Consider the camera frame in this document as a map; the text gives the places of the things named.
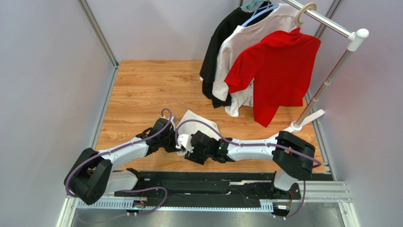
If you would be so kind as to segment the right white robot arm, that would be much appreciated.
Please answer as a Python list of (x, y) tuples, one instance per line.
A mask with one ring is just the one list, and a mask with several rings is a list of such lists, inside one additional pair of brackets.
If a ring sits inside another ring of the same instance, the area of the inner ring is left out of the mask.
[(296, 181), (309, 181), (312, 171), (321, 165), (314, 158), (315, 147), (288, 131), (264, 140), (237, 140), (209, 137), (201, 131), (182, 134), (177, 147), (186, 152), (185, 159), (203, 165), (207, 159), (219, 163), (241, 160), (269, 160), (280, 170), (274, 175), (272, 186), (288, 191)]

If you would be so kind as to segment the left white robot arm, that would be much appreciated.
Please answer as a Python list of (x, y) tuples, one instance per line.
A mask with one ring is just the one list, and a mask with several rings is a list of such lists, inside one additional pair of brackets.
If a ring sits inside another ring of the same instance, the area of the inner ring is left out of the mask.
[(133, 190), (140, 174), (132, 169), (119, 170), (119, 167), (161, 148), (167, 152), (176, 151), (175, 119), (161, 117), (153, 127), (116, 147), (83, 150), (64, 180), (66, 191), (92, 205), (108, 194)]

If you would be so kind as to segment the white cloth napkin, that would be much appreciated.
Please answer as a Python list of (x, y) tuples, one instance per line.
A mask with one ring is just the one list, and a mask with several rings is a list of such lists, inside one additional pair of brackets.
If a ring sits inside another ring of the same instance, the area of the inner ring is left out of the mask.
[[(198, 120), (204, 122), (209, 126), (211, 126), (214, 130), (219, 132), (218, 125), (215, 122), (210, 121), (202, 116), (199, 116), (194, 112), (192, 112), (191, 110), (187, 110), (187, 112), (184, 114), (179, 123), (183, 123), (186, 120)], [(201, 131), (202, 133), (216, 140), (220, 139), (220, 137), (216, 133), (214, 133), (212, 129), (198, 122), (185, 123), (178, 129), (178, 136), (180, 136), (181, 134), (187, 134), (187, 135), (195, 134), (197, 131)]]

